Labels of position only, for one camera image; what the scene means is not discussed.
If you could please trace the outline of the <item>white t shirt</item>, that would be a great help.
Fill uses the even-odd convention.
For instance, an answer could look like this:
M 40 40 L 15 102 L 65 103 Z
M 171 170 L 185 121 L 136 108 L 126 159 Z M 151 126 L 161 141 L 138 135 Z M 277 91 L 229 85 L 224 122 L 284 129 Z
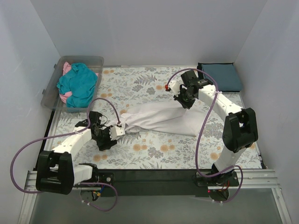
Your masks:
M 144 103 L 132 107 L 120 115 L 126 133 L 136 133 L 141 129 L 197 136 L 206 113 L 193 106 L 184 109 L 174 100 Z

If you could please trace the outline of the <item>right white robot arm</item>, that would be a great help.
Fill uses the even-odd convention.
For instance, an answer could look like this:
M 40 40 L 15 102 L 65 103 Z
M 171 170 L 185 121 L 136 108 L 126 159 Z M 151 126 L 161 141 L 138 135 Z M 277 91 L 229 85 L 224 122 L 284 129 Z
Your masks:
M 181 75 L 182 83 L 170 78 L 165 85 L 166 91 L 173 92 L 174 100 L 178 101 L 183 108 L 191 109 L 196 100 L 209 105 L 209 111 L 204 118 L 207 122 L 211 112 L 215 112 L 224 122 L 222 141 L 224 147 L 221 155 L 212 165 L 211 172 L 199 175 L 204 178 L 211 178 L 216 185 L 222 185 L 228 180 L 236 162 L 247 148 L 258 140 L 256 113 L 252 108 L 242 108 L 219 90 L 215 79 L 204 71 L 199 70 L 206 76 L 205 79 L 195 74 L 196 69 L 182 69 L 175 74 Z

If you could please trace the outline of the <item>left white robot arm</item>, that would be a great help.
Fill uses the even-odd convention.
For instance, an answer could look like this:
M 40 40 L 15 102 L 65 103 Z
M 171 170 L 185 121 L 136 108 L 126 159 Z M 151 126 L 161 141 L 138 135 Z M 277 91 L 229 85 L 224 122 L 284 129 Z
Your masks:
M 117 144 L 111 140 L 111 126 L 101 123 L 99 112 L 89 112 L 89 118 L 78 122 L 74 131 L 80 131 L 91 125 L 88 129 L 68 136 L 61 144 L 51 151 L 42 151 L 37 161 L 36 189 L 38 191 L 52 192 L 67 195 L 74 185 L 85 182 L 88 186 L 96 186 L 100 181 L 97 165 L 92 163 L 73 164 L 75 155 L 89 141 L 93 140 L 100 151 L 110 149 Z

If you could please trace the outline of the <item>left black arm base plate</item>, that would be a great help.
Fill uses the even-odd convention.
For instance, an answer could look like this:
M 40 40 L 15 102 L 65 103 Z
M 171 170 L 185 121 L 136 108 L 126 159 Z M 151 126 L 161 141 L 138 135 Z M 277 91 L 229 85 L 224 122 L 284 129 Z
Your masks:
M 100 172 L 89 180 L 76 183 L 74 187 L 101 187 L 104 184 L 113 185 L 115 175 L 112 172 Z

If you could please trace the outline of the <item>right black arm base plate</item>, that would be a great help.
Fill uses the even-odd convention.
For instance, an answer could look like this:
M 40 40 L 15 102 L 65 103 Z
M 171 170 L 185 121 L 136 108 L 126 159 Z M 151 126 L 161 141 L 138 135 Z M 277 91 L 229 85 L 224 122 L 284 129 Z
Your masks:
M 196 173 L 192 176 L 192 180 L 199 187 L 217 187 L 220 190 L 239 186 L 239 180 L 235 171 L 209 178 L 202 177 Z

